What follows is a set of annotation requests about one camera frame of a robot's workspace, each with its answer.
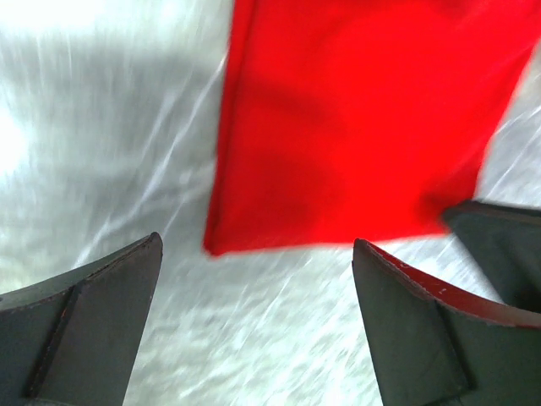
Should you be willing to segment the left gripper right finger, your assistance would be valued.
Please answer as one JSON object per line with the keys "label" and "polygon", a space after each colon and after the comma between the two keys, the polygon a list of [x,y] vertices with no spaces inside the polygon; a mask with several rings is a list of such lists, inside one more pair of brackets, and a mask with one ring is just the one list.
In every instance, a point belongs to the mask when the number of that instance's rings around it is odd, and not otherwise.
{"label": "left gripper right finger", "polygon": [[538,405],[540,315],[471,294],[364,239],[352,273],[385,405]]}

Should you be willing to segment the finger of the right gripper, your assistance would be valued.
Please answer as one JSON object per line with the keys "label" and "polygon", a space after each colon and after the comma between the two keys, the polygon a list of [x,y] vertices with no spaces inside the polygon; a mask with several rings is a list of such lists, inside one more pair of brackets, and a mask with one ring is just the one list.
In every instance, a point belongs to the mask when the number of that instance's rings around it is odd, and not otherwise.
{"label": "finger of the right gripper", "polygon": [[539,313],[539,209],[468,200],[442,218],[506,304]]}

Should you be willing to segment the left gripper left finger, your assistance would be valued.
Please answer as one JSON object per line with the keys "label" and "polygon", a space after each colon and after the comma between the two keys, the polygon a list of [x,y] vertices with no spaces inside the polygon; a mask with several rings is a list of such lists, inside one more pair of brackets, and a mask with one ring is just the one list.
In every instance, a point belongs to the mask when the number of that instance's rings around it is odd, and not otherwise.
{"label": "left gripper left finger", "polygon": [[1,296],[3,405],[120,405],[161,270],[150,235]]}

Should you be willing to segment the red t shirt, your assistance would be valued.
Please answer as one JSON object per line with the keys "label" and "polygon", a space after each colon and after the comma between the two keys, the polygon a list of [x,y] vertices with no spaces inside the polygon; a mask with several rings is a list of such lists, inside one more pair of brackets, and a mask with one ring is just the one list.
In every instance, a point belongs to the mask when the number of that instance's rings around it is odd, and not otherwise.
{"label": "red t shirt", "polygon": [[237,1],[211,255],[440,234],[540,40],[537,1]]}

